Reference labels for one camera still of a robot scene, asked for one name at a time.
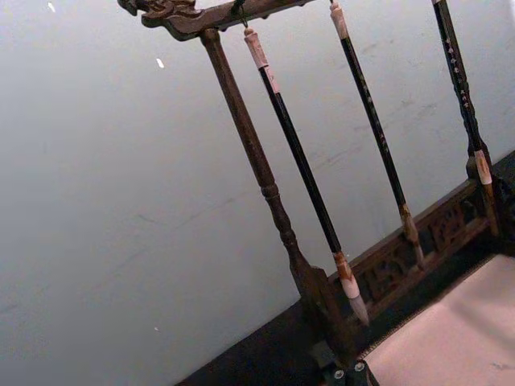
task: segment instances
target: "wooden stand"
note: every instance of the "wooden stand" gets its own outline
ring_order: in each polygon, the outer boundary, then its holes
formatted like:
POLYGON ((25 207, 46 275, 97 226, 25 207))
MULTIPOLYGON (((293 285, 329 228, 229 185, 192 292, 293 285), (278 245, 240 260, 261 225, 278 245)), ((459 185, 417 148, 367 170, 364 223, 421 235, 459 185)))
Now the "wooden stand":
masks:
MULTIPOLYGON (((275 12, 292 6, 303 6, 310 1, 312 0, 247 0, 245 15, 248 20, 266 18, 275 12)), ((290 219, 282 205, 274 175, 220 42, 219 30, 223 31, 240 23, 239 16, 231 13, 233 3, 196 10, 194 0, 118 2, 133 15, 136 15, 138 10, 145 11, 142 22, 147 27, 166 27, 174 38, 181 41, 196 37, 202 40, 257 183, 270 206, 275 226, 288 252, 290 270, 301 294, 305 314, 313 328, 327 340, 339 365, 349 366, 356 358, 352 331, 358 327, 357 321, 344 314, 337 301, 342 291, 337 275, 328 278, 322 269, 310 266, 299 249, 290 219)), ((490 162, 488 150, 485 153, 490 162)), ((401 228, 352 261, 351 266, 362 288, 371 319, 376 318, 406 294, 451 254, 478 236, 488 234, 490 223, 485 215, 474 162, 474 158, 471 157, 467 164, 468 181, 414 219, 422 238, 425 270, 422 271, 417 266, 413 249, 403 236, 401 228)), ((496 252, 514 254, 515 217, 513 208, 507 204, 513 203, 513 192, 495 175, 494 187, 501 236, 489 237, 491 246, 496 252)))

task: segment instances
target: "white brush tip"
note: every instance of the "white brush tip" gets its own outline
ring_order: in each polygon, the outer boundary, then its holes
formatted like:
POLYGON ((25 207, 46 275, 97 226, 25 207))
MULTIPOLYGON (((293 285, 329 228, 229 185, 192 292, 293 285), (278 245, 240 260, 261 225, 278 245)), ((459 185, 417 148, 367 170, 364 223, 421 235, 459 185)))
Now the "white brush tip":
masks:
POLYGON ((367 311, 367 306, 365 305, 365 302, 363 302, 361 295, 357 298, 349 299, 348 302, 350 303, 352 309, 354 310, 354 314, 356 314, 358 319, 360 319, 361 322, 366 326, 369 326, 369 312, 367 311))

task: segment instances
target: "white fabric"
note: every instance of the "white fabric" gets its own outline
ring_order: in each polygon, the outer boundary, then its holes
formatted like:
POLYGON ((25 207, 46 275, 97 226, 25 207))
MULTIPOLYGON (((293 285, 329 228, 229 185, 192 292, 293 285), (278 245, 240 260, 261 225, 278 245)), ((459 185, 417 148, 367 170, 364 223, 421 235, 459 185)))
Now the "white fabric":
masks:
POLYGON ((365 359, 381 386, 514 386, 515 259, 494 257, 365 359))

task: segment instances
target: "white wall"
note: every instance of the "white wall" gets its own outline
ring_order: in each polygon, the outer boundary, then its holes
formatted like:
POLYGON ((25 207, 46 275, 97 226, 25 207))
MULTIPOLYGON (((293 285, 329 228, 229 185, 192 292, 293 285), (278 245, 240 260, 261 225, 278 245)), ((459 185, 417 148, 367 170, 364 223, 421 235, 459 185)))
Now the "white wall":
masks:
MULTIPOLYGON (((286 252, 200 42, 146 29, 115 0, 53 4, 0 2, 0 362, 45 359, 67 384, 176 382, 298 298, 286 252)), ((450 4, 498 159, 515 147, 510 2, 450 4)), ((466 178, 431 2, 344 5, 418 213, 466 178)), ((328 2, 252 26, 354 257, 400 222, 328 2)), ((332 273, 242 28, 222 41, 301 249, 332 273)))

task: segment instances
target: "carved wooden top bar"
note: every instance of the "carved wooden top bar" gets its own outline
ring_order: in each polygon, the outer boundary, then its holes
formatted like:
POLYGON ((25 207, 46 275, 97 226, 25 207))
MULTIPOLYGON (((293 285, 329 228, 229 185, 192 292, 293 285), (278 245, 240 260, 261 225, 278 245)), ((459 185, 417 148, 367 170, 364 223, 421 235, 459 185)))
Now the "carved wooden top bar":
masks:
MULTIPOLYGON (((291 8, 303 6, 314 0, 246 0, 245 17, 267 18, 269 15, 291 8)), ((142 16, 145 27, 165 27, 179 41, 196 38, 201 31, 217 28, 222 31, 241 23, 241 14, 234 14, 233 2, 212 6, 205 10, 195 9, 195 0, 118 0, 122 8, 133 16, 138 10, 146 12, 142 16)))

